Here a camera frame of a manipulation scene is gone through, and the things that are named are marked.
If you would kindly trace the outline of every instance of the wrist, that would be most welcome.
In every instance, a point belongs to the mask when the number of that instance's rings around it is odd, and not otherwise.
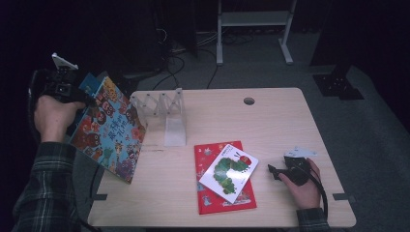
[[[315,208],[320,208],[320,203],[307,203],[304,205],[299,205],[298,207],[300,210],[308,210],[308,209],[315,209]]]
[[[63,142],[66,130],[56,128],[42,132],[42,142]]]

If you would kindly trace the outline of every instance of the table grommet hole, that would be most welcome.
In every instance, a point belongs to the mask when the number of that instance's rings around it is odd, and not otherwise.
[[[253,98],[244,98],[244,103],[247,105],[253,105],[255,104],[255,99]]]

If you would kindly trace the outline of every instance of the person's right hand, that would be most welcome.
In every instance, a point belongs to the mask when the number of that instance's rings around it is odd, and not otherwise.
[[[67,127],[73,122],[82,102],[60,103],[51,96],[41,96],[34,112],[34,123],[42,142],[63,142]]]
[[[307,161],[309,162],[311,169],[314,171],[310,171],[310,174],[319,181],[319,168],[311,159],[307,158]],[[311,179],[308,179],[304,185],[297,186],[283,173],[279,173],[279,177],[289,188],[289,191],[295,200],[296,206],[300,210],[320,208],[320,191]]]

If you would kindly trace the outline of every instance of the black tape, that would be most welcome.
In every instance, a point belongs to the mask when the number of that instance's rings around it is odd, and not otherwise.
[[[348,200],[349,203],[355,203],[356,202],[356,198],[354,196],[349,196],[346,193],[334,193],[334,200],[338,201],[338,200]]]
[[[108,194],[96,194],[93,198],[93,200],[106,200],[106,197],[108,196]]]

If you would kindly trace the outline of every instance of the green caterpillar illustration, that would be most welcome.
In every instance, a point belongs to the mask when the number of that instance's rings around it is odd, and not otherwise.
[[[226,175],[229,169],[235,171],[245,172],[248,170],[251,161],[248,157],[240,156],[238,161],[230,158],[222,158],[215,166],[214,178],[223,187],[223,193],[230,194],[235,192],[235,185],[232,183],[232,179]]]

